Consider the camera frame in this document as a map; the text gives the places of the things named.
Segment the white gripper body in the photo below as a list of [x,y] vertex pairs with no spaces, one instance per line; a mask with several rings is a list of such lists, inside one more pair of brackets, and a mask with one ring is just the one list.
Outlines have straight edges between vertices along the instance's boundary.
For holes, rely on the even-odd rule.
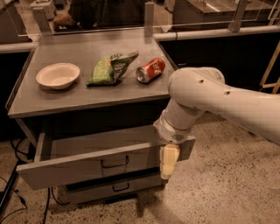
[[190,133],[189,129],[180,130],[173,128],[162,116],[153,123],[153,126],[160,138],[168,144],[182,144]]

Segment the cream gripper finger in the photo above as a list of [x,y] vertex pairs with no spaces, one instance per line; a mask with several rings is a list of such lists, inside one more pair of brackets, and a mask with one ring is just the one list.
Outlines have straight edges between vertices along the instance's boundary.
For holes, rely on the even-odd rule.
[[180,148],[176,144],[167,144],[160,148],[160,176],[161,179],[169,179],[179,159]]

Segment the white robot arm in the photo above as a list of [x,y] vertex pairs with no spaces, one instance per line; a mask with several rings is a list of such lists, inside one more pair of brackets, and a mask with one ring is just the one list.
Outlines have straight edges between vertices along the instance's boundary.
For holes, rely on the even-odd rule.
[[214,67],[185,67],[168,80],[171,99],[158,120],[161,178],[167,180],[178,161],[179,146],[205,112],[222,116],[273,144],[280,144],[280,95],[231,87]]

